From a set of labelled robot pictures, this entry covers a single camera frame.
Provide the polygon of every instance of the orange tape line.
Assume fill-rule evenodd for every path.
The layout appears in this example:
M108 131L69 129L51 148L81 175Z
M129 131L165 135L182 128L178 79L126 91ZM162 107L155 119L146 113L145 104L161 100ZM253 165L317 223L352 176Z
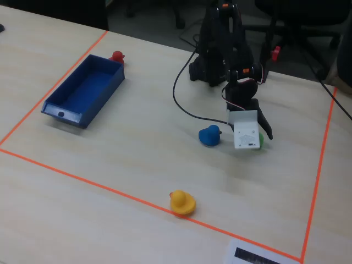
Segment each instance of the orange tape line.
M336 93L337 93L337 87L335 87L335 89L334 89L334 96L336 96ZM321 168L323 166L326 141L328 139L328 132L329 132L329 127L330 127L330 122L331 122L331 116L332 116L333 109L334 109L334 99L331 99L328 120L326 121L326 126L325 126L323 144L321 146L317 177L315 179L313 199L312 199L312 204L310 206L310 212L309 212L309 218L308 218L308 223L307 223L307 228L306 228L306 234L304 236L304 242L303 242L303 247L302 247L301 259L300 259L300 263L302 263L302 264L304 262L304 257L306 255L309 233L310 233L310 229L311 229L311 226L312 226L314 207L315 207L315 202L317 200L317 193L318 193L318 188L319 188Z
M0 151L3 152L3 153L9 154L9 155L11 155L11 156L20 158L20 159L22 159L22 160L31 162L31 163L36 164L36 165L38 165L38 166L41 166L41 167L43 167L43 168L50 169L50 170L52 170L52 171L54 171L54 172L61 173L61 174L66 175L66 176L68 176L68 177L71 177L71 178L74 178L74 179L76 179L76 180L79 180L79 181L81 181L81 182L91 184L91 185L93 185L93 186L99 187L99 188L104 189L104 190L107 190L107 191L111 191L112 193L115 193L115 194L124 196L124 197L129 198L129 199L131 199L131 200L134 200L134 201L136 201L136 202L140 202L141 204L148 205L148 206L150 206L150 207L153 207L153 208L158 209L158 210L160 210L160 211L163 211L163 212L165 212L165 213L169 213L170 215L174 215L174 216L183 218L183 219L185 219L185 220L188 220L188 221L193 222L193 223L195 223L195 224L198 224L198 225L200 225L200 226L203 226L203 227L212 229L212 230L214 230L214 231L220 232L220 233L222 233L222 234L228 235L228 236L233 237L233 238L237 238L237 239L243 240L243 241L248 242L248 243L250 243L250 244L259 246L259 247L261 247L261 248L263 248L263 249L270 250L270 251L275 252L275 253L277 253L277 254L279 254L279 255L282 255L282 256L284 256L284 257L287 257L287 258L289 258L289 259L292 259L292 260L295 260L295 261L299 261L299 260L300 260L298 257L294 257L294 256L292 256L292 255L290 255L290 254L288 254L288 253L282 252L282 251L280 251L280 250L277 250L277 249L274 249L274 248L272 248L272 247L266 246L266 245L264 245L264 244L258 243L258 242L256 242L256 241L250 240L250 239L245 238L245 237L243 237L243 236L239 236L239 235L233 234L233 233L231 233L231 232L228 232L228 231L225 231L225 230L223 230L223 229L214 227L214 226L212 226L212 225L209 225L209 224L200 222L200 221L195 220L195 219L193 219L193 218L190 218L190 217L187 217L187 216L183 216L183 215L180 215L180 214L176 214L176 213L170 211L169 209L163 208L163 207L161 207L161 206L159 206L159 205L155 205L154 203L151 203L151 202L142 200L142 199L140 199L140 198L137 198L137 197L134 197L134 196L132 196L132 195L126 194L126 193L124 193L124 192L121 192L121 191L112 189L112 188L107 187L107 186L105 186L105 185L102 185L102 184L99 184L99 183L95 183L94 181L84 179L84 178L82 178L82 177L73 175L73 174L68 173L68 172L64 172L63 170L50 167L50 166L45 165L45 164L43 164L43 163L40 163L40 162L38 162L38 161L34 161L33 159L26 158L26 157L24 157L24 156L18 155L18 154L16 154L16 153L13 153L13 152L10 152L10 151L1 149L1 148L0 148Z
M50 88L50 90L39 100L38 103L36 103L32 109L30 109L30 111L20 120L20 122L18 122L13 129L11 129L11 131L0 141L0 146L12 135L12 133L15 132L15 130L24 122L24 120L27 119L27 117L35 110L35 108L38 107L38 105L40 105L44 99L56 88L56 86L58 86L58 84L70 73L71 70L73 70L73 68L75 68L77 66L77 64L105 37L106 33L108 31L105 31L103 33L103 35L100 36L100 38L98 38L98 40L96 42L93 43L92 46L90 46L89 49L87 49L87 51L75 62L75 64L73 64L71 66L71 68L69 68L68 71L66 71L66 73L60 78L60 80L58 80L53 87Z

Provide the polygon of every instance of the wooden table surface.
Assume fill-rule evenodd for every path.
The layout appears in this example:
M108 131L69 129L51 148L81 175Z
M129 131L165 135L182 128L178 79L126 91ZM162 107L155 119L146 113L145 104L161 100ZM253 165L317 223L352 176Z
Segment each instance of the wooden table surface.
M237 151L220 124L206 148L212 123L172 99L189 52L5 7L0 23L0 261L222 263L232 237L304 263L352 260L352 123L319 83L270 73L256 98L274 139ZM115 50L126 79L86 130L40 113L86 55ZM225 120L222 86L185 71L176 97ZM177 189L197 201L189 219L170 214Z

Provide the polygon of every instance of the blue bin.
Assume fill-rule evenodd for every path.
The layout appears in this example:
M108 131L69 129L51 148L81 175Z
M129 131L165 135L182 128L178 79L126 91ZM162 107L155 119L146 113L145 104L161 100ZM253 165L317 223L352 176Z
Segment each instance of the blue bin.
M45 100L41 112L86 128L124 79L122 63L89 55Z

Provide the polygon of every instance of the yellow rubber duck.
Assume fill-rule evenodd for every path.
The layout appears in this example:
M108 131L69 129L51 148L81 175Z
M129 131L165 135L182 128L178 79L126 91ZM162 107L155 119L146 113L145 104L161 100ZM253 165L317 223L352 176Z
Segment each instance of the yellow rubber duck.
M170 193L171 210L180 215L188 215L196 208L196 201L194 198L184 191L174 191Z

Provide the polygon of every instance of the blue rubber duck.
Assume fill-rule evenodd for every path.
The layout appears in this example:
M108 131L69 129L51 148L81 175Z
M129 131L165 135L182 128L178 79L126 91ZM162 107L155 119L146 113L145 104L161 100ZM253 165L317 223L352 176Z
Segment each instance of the blue rubber duck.
M200 142L209 147L214 147L220 142L220 131L217 125L211 125L199 131L198 136Z

